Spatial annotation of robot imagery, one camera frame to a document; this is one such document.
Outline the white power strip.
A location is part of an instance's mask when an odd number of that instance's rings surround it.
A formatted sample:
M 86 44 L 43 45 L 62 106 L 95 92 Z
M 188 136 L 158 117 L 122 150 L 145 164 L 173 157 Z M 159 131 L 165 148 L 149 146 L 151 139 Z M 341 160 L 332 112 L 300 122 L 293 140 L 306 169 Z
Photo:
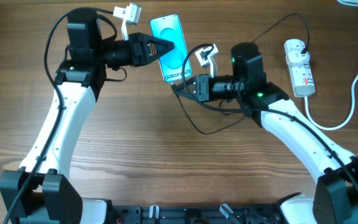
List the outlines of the white power strip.
M 300 52 L 305 48 L 305 43 L 299 39 L 289 39 L 284 43 L 285 60 L 289 51 L 299 50 Z M 306 63 L 300 67 L 289 67 L 291 84 L 294 96 L 304 98 L 315 93 L 314 79 L 311 72 L 310 63 Z

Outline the white charger plug adapter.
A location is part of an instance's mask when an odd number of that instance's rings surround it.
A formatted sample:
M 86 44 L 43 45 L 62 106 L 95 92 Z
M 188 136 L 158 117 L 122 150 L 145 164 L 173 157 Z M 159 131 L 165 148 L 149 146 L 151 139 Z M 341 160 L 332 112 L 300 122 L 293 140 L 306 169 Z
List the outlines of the white charger plug adapter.
M 310 62 L 310 55 L 308 52 L 303 54 L 299 50 L 292 50 L 287 53 L 286 62 L 289 67 L 300 67 Z

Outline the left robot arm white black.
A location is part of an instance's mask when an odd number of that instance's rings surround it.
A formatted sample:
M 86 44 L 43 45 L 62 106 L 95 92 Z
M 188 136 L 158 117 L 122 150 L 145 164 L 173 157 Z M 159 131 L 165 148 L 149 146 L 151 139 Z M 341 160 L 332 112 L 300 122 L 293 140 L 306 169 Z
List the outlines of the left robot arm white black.
M 0 178 L 5 223 L 119 223 L 107 199 L 83 198 L 69 181 L 73 152 L 83 124 L 108 77 L 107 69 L 148 65 L 173 49 L 151 35 L 129 34 L 141 8 L 113 11 L 79 7 L 63 15 L 69 44 L 55 73 L 53 101 L 32 149 L 15 171 Z

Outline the blue Galaxy smartphone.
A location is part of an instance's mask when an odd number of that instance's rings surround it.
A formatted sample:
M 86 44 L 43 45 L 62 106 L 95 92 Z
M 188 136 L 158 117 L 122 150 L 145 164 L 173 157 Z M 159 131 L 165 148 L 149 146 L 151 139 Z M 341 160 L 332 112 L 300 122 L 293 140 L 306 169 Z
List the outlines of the blue Galaxy smartphone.
M 182 71 L 183 62 L 188 55 L 186 42 L 178 14 L 156 17 L 149 20 L 152 35 L 170 43 L 170 50 L 159 58 L 161 73 L 164 82 L 173 83 L 193 74 L 191 63 L 188 60 Z

